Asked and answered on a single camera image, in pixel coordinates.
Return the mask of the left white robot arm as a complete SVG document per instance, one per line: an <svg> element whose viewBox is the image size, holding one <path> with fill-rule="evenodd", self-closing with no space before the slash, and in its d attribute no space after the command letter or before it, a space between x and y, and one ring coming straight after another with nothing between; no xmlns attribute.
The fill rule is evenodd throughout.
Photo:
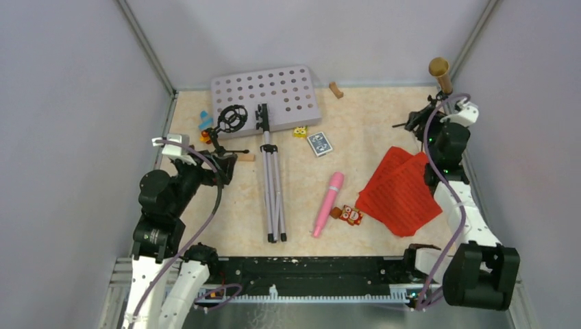
<svg viewBox="0 0 581 329"><path fill-rule="evenodd" d="M195 294L219 277L217 252L190 239L181 216L200 186L215 186L217 199L206 228L221 203L224 186L232 180L238 157L201 151L170 158L175 175L162 169L140 181L141 217L133 232L132 281L123 328L180 328Z"/></svg>

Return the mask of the red sheet music page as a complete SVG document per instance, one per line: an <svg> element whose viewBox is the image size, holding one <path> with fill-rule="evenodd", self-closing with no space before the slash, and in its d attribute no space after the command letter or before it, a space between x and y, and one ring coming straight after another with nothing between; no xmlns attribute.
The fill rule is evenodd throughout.
<svg viewBox="0 0 581 329"><path fill-rule="evenodd" d="M404 165L401 180L376 182L373 178L359 192L356 208L383 223L395 236L413 236L442 213L425 184L428 159L423 152Z"/></svg>
<svg viewBox="0 0 581 329"><path fill-rule="evenodd" d="M391 147L373 174L376 182L397 181L404 176L404 165L413 155L401 147Z"/></svg>

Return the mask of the lilac music stand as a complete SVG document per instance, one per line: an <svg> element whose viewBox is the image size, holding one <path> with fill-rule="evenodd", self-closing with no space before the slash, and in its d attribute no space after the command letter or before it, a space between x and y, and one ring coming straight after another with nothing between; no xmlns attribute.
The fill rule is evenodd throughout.
<svg viewBox="0 0 581 329"><path fill-rule="evenodd" d="M264 201L267 209L267 240L287 240L279 147L272 134L296 127L318 125L322 114L317 105L310 69L295 65L215 77L210 83L212 111L216 117L228 106L246 109L247 120L223 138L261 134L264 166Z"/></svg>

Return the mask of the gold microphone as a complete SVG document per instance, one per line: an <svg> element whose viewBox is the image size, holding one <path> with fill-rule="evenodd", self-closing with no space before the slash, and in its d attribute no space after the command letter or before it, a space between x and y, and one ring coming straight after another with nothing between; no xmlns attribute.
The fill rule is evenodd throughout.
<svg viewBox="0 0 581 329"><path fill-rule="evenodd" d="M449 76L449 62L445 58L433 58L428 65L428 72L437 80L443 93L446 95L453 93L454 87Z"/></svg>

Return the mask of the pink microphone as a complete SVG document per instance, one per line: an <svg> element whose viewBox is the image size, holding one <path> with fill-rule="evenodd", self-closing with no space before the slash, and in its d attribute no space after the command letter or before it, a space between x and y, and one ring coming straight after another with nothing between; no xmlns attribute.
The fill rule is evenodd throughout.
<svg viewBox="0 0 581 329"><path fill-rule="evenodd" d="M323 202L314 223L314 230L312 232L313 237L318 238L321 235L327 223L327 218L330 216L330 211L334 205L336 197L343 186L344 179L344 174L339 171L332 174L325 197L323 198Z"/></svg>

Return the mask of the black tall microphone tripod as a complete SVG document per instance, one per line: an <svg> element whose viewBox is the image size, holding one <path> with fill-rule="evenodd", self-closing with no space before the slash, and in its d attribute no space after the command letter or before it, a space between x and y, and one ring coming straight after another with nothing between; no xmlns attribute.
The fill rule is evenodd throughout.
<svg viewBox="0 0 581 329"><path fill-rule="evenodd" d="M409 112L405 122L397 123L393 125L392 128L403 127L406 131L412 132L419 127L424 127L429 115L434 111L436 106L446 100L449 96L450 95L446 95L442 91L437 92L435 96L428 95L428 104L424 108Z"/></svg>

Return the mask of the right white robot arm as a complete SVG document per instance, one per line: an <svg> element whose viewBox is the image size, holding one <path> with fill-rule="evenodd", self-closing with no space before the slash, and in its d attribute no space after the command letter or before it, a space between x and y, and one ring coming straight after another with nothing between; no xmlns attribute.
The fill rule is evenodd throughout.
<svg viewBox="0 0 581 329"><path fill-rule="evenodd" d="M404 124L423 142L428 157L424 182L453 233L441 251L409 247L412 257L401 264L403 276L410 282L427 276L422 290L410 296L412 309L427 309L445 300L450 306L505 311L512 301L520 255L488 228L461 165L469 128L479 115L473 105L453 114L428 106L411 112Z"/></svg>

